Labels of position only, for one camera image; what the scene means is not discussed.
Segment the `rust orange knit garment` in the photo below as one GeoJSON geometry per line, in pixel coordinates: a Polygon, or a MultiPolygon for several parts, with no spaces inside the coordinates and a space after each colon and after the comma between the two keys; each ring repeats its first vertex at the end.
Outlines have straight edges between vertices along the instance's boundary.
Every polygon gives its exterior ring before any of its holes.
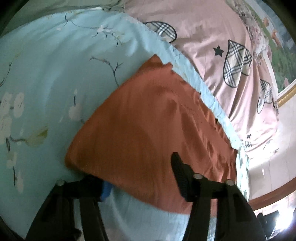
{"type": "Polygon", "coordinates": [[[156,55],[75,135],[67,168],[99,177],[138,200],[188,214],[171,168],[177,152],[211,181],[236,179],[237,151],[199,93],[156,55]]]}

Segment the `green pillow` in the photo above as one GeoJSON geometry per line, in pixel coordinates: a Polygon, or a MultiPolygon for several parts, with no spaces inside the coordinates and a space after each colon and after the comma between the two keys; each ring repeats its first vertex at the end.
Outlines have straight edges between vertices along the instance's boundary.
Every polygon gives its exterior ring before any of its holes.
{"type": "Polygon", "coordinates": [[[124,11],[124,1],[1,1],[1,36],[40,17],[100,7],[105,11],[124,11]]]}

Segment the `gold framed landscape painting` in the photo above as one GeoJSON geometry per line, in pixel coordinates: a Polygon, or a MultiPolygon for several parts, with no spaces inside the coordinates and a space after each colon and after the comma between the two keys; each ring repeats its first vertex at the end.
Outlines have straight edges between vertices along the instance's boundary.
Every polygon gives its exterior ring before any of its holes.
{"type": "Polygon", "coordinates": [[[264,1],[246,1],[255,20],[269,40],[273,55],[271,65],[278,88],[278,105],[295,95],[295,41],[278,12],[264,1]]]}

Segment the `pink heart pattern duvet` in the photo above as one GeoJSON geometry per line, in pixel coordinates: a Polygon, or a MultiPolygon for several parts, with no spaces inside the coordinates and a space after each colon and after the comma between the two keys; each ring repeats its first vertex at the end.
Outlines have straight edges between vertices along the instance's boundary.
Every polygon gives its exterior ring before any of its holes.
{"type": "Polygon", "coordinates": [[[267,151],[278,129],[278,88],[265,38],[244,1],[126,1],[156,29],[171,26],[182,52],[217,99],[248,152],[267,151]]]}

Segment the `light blue floral quilt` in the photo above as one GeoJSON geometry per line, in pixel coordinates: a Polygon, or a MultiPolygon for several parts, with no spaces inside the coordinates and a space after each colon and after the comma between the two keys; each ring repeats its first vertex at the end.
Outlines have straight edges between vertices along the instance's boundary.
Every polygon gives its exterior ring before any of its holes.
{"type": "Polygon", "coordinates": [[[153,55],[200,92],[238,151],[238,187],[249,196],[243,144],[189,60],[125,13],[65,11],[1,38],[1,217],[20,237],[57,180],[79,179],[64,157],[83,122],[153,55]]]}

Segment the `brown wooden baseboard trim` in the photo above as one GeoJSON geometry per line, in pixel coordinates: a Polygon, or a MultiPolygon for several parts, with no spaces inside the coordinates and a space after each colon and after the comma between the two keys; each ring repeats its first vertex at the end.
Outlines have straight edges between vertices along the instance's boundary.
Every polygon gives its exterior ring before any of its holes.
{"type": "Polygon", "coordinates": [[[288,183],[277,188],[276,190],[273,190],[272,192],[264,194],[263,196],[257,197],[255,199],[250,199],[249,205],[254,211],[262,209],[290,195],[295,191],[295,187],[296,178],[293,178],[288,183]]]}

